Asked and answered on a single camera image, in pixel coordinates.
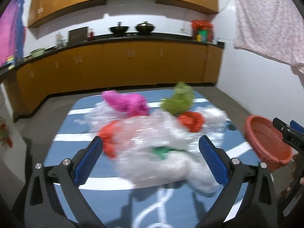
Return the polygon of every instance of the green plush toy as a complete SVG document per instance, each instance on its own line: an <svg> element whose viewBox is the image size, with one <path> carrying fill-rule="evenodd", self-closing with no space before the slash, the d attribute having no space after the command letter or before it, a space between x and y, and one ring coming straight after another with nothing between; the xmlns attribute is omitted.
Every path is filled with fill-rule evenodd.
<svg viewBox="0 0 304 228"><path fill-rule="evenodd" d="M161 100L161 108L172 115L179 115L191 108L193 99L194 91L192 87L184 82L179 82L174 87L173 96Z"/></svg>

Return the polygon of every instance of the green bowl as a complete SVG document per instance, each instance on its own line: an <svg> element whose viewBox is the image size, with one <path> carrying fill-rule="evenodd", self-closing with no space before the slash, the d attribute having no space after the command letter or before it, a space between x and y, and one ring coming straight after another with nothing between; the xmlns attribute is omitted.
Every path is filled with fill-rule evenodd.
<svg viewBox="0 0 304 228"><path fill-rule="evenodd" d="M40 48L37 50L33 50L32 52L30 52L32 58L43 55L43 53L45 52L45 48Z"/></svg>

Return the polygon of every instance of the black countertop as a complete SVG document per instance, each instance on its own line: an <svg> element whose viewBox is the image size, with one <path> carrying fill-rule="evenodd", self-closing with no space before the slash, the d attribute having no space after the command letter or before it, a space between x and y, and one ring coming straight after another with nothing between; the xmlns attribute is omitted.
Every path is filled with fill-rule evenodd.
<svg viewBox="0 0 304 228"><path fill-rule="evenodd" d="M173 41L173 42L183 42L183 43L192 43L192 44L198 44L198 45L212 45L215 47L219 48L224 48L225 43L224 42L218 42L217 45L212 44L212 43L207 43L207 42L199 42L192 40L192 37L189 36L184 36L184 35L177 35L177 34L168 34L168 33L156 33L152 32L148 35L141 35L136 32L131 32L131 33L125 33L121 36L116 36L114 34L105 34L105 35L99 35L95 36L94 40L91 41L85 41L73 45L67 45L64 46L60 49L56 49L55 47L49 48L45 51L45 53L41 56L29 59L24 61L23 63L17 64L14 68L8 70L7 67L4 67L0 70L0 81L3 82L7 76L9 76L10 73L15 72L25 64L40 60L46 56L55 54L57 52L67 50L67 49L72 49L75 47L80 47L80 46L85 46L85 45L93 45L93 44L103 44L103 43L109 43L109 42L116 42L116 41L139 41L139 40L163 40L163 41Z"/></svg>

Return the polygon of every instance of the black pot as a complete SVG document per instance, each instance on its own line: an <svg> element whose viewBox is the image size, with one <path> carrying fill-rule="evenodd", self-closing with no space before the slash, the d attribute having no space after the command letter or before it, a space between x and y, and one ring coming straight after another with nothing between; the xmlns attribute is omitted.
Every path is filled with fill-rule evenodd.
<svg viewBox="0 0 304 228"><path fill-rule="evenodd" d="M123 34L128 30L128 26L121 26L121 22L118 22L117 26L110 27L110 31L114 34Z"/></svg>
<svg viewBox="0 0 304 228"><path fill-rule="evenodd" d="M140 33L150 33L154 30L155 26L145 21L138 24L135 28Z"/></svg>

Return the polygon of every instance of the blue gripper pad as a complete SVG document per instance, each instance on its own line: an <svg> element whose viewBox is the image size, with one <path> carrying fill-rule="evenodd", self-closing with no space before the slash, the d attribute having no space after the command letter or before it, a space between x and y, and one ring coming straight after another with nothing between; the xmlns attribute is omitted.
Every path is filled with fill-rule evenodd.
<svg viewBox="0 0 304 228"><path fill-rule="evenodd" d="M73 158L74 184L80 186L86 183L98 158L102 153L102 140L96 136L89 146L81 149Z"/></svg>
<svg viewBox="0 0 304 228"><path fill-rule="evenodd" d="M290 127L293 128L294 130L300 132L300 133L304 133L304 128L298 124L297 122L295 122L294 120L291 120L290 122Z"/></svg>
<svg viewBox="0 0 304 228"><path fill-rule="evenodd" d="M229 182L228 169L216 152L216 150L221 149L217 149L208 137L204 135L199 139L199 150L206 160L215 180L226 187Z"/></svg>

